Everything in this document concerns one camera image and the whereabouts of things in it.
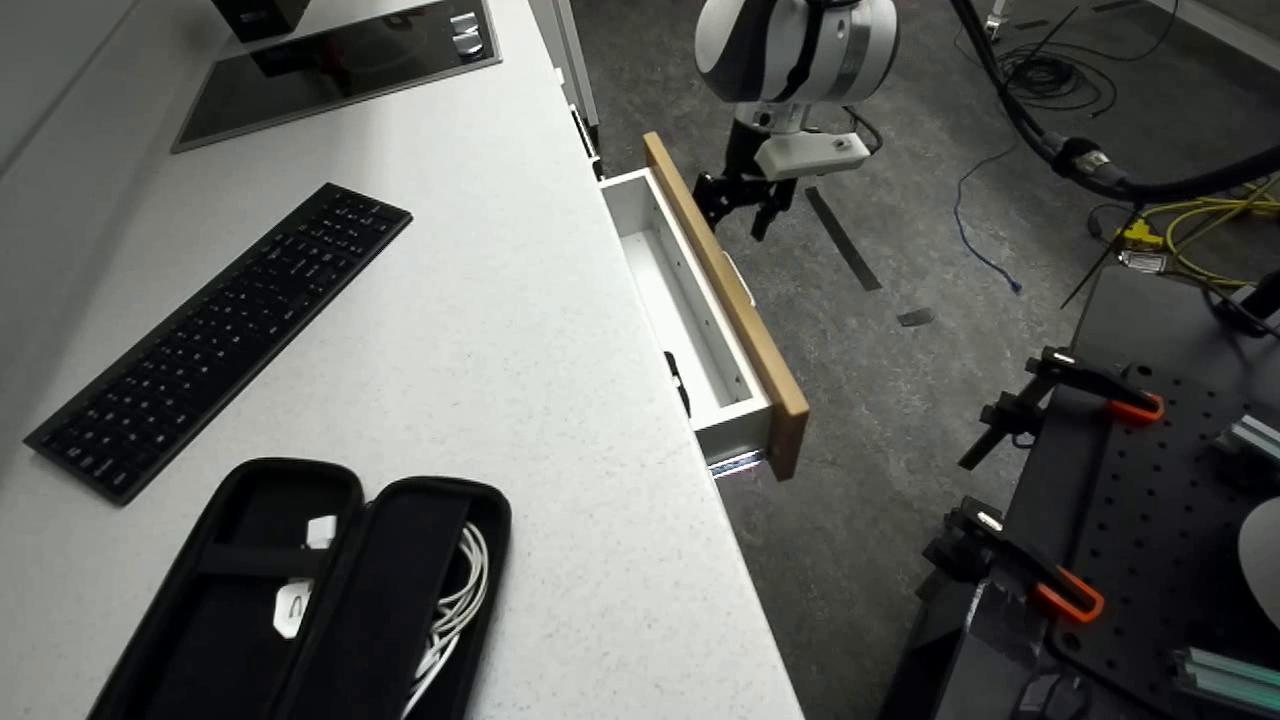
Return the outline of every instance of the black zipper case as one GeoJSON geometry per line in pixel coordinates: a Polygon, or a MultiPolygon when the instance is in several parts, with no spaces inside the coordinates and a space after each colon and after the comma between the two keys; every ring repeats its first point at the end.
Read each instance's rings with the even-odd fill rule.
{"type": "Polygon", "coordinates": [[[350,467],[311,460],[253,460],[220,485],[92,720],[400,720],[435,604],[470,582],[470,523],[487,544],[487,597],[410,714],[461,720],[510,560],[510,499],[413,478],[366,504],[350,467]],[[309,583],[298,636],[276,629],[284,583],[309,583]]]}

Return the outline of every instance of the black keyboard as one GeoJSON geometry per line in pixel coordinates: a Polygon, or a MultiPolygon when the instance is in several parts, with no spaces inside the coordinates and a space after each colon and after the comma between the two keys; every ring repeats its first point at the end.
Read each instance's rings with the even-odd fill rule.
{"type": "Polygon", "coordinates": [[[324,183],[28,443],[129,504],[410,220],[324,183]]]}

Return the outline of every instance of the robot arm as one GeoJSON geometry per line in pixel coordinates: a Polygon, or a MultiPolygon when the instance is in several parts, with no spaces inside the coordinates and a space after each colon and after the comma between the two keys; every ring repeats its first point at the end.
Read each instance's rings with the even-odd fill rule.
{"type": "Polygon", "coordinates": [[[813,105],[873,96],[896,61],[894,0],[708,0],[698,24],[698,68],[736,105],[722,176],[698,199],[715,223],[762,203],[756,236],[794,203],[796,181],[856,170],[873,155],[856,128],[807,134],[813,105]]]}

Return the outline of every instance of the open drawer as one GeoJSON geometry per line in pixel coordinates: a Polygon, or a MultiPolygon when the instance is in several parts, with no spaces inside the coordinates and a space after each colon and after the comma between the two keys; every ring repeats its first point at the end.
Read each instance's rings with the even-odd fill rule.
{"type": "Polygon", "coordinates": [[[648,134],[646,149],[654,170],[602,181],[602,193],[693,433],[711,478],[770,460],[789,482],[807,400],[664,142],[648,134]]]}

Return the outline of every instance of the white desk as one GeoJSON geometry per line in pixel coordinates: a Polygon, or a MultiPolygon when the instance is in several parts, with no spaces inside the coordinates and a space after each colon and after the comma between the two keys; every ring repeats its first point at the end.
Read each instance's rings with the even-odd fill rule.
{"type": "Polygon", "coordinates": [[[3,370],[3,720],[88,714],[250,455],[337,460],[367,498],[439,472],[513,499],[471,718],[799,718],[531,14],[493,0],[493,21],[498,68],[184,155],[147,146],[97,286],[54,297],[62,352],[3,370]],[[147,491],[119,514],[19,443],[324,181],[416,220],[147,491]]]}

